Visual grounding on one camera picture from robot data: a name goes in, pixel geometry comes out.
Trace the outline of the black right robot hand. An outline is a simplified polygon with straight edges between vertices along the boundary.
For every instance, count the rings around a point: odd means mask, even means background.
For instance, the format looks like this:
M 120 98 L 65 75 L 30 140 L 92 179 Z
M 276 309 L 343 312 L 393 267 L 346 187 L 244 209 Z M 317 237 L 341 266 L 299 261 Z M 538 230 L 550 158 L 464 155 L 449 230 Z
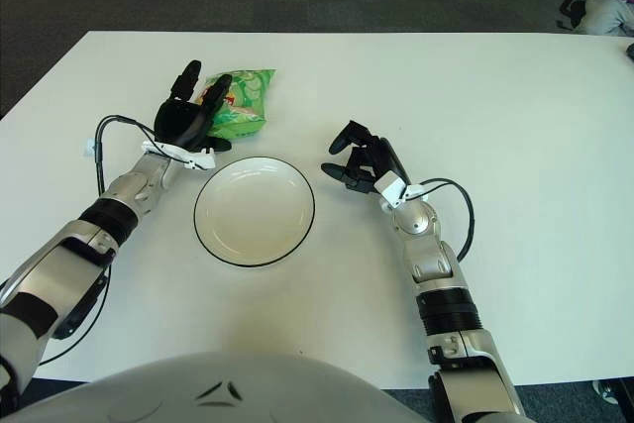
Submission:
M 350 121 L 332 142 L 328 152 L 334 156 L 348 146 L 352 146 L 352 149 L 345 165 L 324 162 L 321 170 L 349 190 L 376 193 L 375 183 L 389 171 L 394 172 L 406 185 L 411 184 L 388 139 L 375 136 L 366 126 Z

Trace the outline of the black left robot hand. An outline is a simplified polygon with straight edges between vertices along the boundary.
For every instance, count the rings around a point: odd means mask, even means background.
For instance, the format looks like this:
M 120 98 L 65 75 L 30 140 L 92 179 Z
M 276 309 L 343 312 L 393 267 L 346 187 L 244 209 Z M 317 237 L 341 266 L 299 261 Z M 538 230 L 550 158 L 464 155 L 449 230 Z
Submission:
M 210 136 L 214 118 L 229 92 L 233 76 L 222 74 L 203 94 L 202 103 L 189 99 L 201 70 L 199 60 L 191 61 L 170 88 L 168 98 L 160 105 L 154 122 L 155 140 L 189 152 L 213 149 L 226 152 L 229 140 Z

